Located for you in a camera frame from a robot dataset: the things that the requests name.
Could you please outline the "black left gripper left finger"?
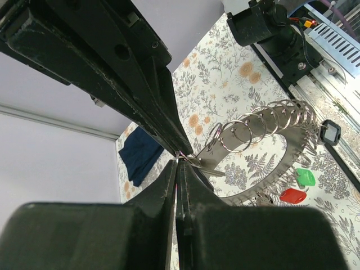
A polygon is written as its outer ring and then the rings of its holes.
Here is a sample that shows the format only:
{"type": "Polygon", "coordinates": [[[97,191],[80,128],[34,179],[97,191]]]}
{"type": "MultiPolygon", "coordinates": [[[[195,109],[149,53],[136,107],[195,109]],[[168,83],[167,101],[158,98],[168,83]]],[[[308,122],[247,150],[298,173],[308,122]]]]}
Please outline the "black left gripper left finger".
{"type": "Polygon", "coordinates": [[[177,163],[125,204],[30,202],[1,233],[2,269],[169,269],[177,163]]]}

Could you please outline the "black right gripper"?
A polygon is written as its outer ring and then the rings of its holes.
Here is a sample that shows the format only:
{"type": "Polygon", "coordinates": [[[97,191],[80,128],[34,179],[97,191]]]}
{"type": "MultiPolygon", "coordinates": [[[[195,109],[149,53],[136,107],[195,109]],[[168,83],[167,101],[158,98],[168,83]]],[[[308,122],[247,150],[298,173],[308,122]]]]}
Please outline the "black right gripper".
{"type": "Polygon", "coordinates": [[[172,57],[131,1],[2,1],[1,52],[98,98],[169,152],[193,153],[172,57]]]}

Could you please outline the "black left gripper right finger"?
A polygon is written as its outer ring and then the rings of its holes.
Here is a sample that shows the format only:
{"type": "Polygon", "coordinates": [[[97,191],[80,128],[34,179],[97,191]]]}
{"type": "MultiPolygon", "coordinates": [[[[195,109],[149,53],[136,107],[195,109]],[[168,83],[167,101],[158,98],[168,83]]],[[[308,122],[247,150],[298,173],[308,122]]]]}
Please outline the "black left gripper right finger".
{"type": "Polygon", "coordinates": [[[227,205],[185,161],[176,180],[180,269],[347,269],[320,211],[227,205]]]}

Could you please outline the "key with black tag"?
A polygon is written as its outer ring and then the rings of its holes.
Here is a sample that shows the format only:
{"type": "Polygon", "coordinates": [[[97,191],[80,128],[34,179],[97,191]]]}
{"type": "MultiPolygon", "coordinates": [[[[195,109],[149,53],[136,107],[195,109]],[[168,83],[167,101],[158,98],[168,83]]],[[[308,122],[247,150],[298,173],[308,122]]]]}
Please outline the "key with black tag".
{"type": "Polygon", "coordinates": [[[195,157],[185,157],[185,159],[194,167],[195,174],[199,180],[212,192],[214,191],[214,187],[208,177],[224,177],[226,175],[224,172],[202,166],[201,161],[195,157]]]}

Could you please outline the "large metal keyring disc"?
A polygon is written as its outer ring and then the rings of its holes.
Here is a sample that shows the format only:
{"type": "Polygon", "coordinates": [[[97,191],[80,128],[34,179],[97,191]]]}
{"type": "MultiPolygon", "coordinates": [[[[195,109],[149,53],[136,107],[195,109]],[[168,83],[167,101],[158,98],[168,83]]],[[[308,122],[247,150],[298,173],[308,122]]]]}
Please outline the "large metal keyring disc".
{"type": "Polygon", "coordinates": [[[291,204],[281,201],[280,195],[288,188],[305,193],[310,188],[298,186],[295,170],[311,166],[319,129],[307,102],[271,102],[217,124],[195,158],[226,174],[208,178],[219,179],[215,189],[229,205],[291,204]]]}

